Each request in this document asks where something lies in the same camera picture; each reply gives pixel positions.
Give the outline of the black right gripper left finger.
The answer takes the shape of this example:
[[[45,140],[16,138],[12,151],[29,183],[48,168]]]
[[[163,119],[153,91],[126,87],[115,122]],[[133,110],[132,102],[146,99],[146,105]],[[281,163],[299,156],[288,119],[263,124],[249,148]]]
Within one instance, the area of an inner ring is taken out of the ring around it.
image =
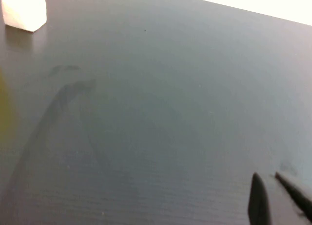
[[[270,225],[271,214],[268,193],[258,173],[252,176],[248,202],[248,218],[251,225]]]

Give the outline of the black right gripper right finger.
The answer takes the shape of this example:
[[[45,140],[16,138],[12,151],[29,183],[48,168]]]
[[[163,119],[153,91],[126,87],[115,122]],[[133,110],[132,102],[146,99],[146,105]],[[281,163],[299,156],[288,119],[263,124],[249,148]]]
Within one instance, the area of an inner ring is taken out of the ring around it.
[[[300,181],[297,177],[285,173],[276,172],[274,176],[285,188],[294,203],[301,209],[304,216],[312,222],[312,188]]]

